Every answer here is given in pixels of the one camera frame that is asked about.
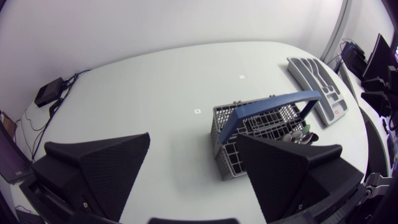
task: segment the gray cutlery tray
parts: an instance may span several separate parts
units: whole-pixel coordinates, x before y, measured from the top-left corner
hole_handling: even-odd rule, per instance
[[[287,60],[287,70],[303,90],[316,90],[321,94],[315,109],[326,125],[333,124],[348,111],[343,95],[318,59],[289,57]]]

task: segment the white table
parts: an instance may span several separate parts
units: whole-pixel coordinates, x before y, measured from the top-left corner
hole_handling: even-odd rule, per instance
[[[47,129],[36,159],[44,156],[47,141],[149,132],[150,148],[120,222],[235,217],[241,223],[264,223],[248,176],[221,180],[211,153],[212,108],[300,91],[287,71],[287,57],[314,58],[276,42],[234,42],[166,50],[97,68],[78,79]],[[348,112],[327,128],[315,111],[306,121],[320,137],[315,145],[341,144],[342,158],[365,173],[368,142],[361,113],[345,84],[336,75],[332,79]],[[48,106],[32,104],[27,112],[36,128],[48,118]],[[36,134],[27,134],[31,144]],[[26,203],[17,186],[12,187],[14,203]]]
[[[390,177],[392,169],[390,166],[390,159],[387,147],[387,134],[382,124],[383,118],[379,117],[378,113],[371,107],[371,105],[369,105],[368,102],[362,99],[361,93],[364,93],[365,90],[361,86],[361,80],[359,80],[359,78],[356,77],[353,72],[348,70],[345,63],[341,64],[340,74],[342,76],[343,81],[348,86],[348,88],[351,89],[351,93],[355,97],[358,106],[362,108],[362,110],[366,113],[366,115],[369,117],[369,119],[371,120],[371,122],[373,123],[374,127],[377,130],[377,133],[382,141],[384,156],[386,158],[386,164],[387,164],[387,173],[388,176]]]

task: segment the dishwasher cutlery basket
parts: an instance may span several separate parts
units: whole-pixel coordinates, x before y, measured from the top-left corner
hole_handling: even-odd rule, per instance
[[[320,97],[317,91],[301,91],[214,107],[211,140],[223,180],[246,174],[235,145],[238,134],[278,140],[287,133],[302,130],[304,118]],[[300,101],[308,101],[301,112],[295,105]]]

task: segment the computer monitor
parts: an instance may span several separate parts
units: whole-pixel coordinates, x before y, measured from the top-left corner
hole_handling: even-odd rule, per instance
[[[363,73],[363,78],[369,80],[372,78],[381,78],[385,82],[389,81],[388,78],[388,66],[392,65],[398,68],[398,62],[395,59],[390,46],[384,40],[381,34],[378,35],[376,44],[368,60],[368,66]]]
[[[148,133],[77,144],[47,142],[47,155],[32,165],[34,175],[20,188],[48,223],[94,218],[85,213],[118,222],[149,144]]]
[[[335,222],[363,198],[363,174],[340,158],[339,145],[308,146],[242,134],[236,144],[267,223]]]
[[[31,173],[30,161],[0,122],[0,174],[4,180],[13,184],[31,175]]]

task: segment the blue handle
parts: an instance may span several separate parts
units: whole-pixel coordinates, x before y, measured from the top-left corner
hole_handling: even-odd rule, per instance
[[[321,94],[319,94],[318,91],[300,91],[240,106],[232,111],[224,125],[224,128],[221,130],[218,139],[220,140],[220,143],[225,144],[244,119],[265,113],[269,110],[280,108],[281,106],[291,105],[301,101],[308,101],[307,105],[300,113],[300,117],[304,119],[320,98]]]

